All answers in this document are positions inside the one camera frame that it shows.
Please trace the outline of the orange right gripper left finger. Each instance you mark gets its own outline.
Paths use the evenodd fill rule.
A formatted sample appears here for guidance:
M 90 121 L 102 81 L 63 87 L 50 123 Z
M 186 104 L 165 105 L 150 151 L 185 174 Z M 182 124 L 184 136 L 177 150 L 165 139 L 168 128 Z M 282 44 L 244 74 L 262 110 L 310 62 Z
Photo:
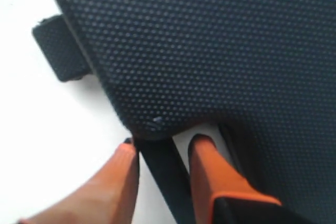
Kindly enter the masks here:
M 131 223 L 139 188 L 139 152 L 128 138 L 87 182 L 18 223 Z

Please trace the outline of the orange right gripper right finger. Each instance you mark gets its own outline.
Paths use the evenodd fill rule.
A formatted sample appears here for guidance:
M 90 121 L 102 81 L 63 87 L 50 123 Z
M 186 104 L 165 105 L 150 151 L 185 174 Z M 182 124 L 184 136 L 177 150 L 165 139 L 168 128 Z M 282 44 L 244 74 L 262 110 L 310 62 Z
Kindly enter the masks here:
M 218 152 L 196 135 L 188 147 L 196 223 L 281 223 L 281 202 L 254 189 Z

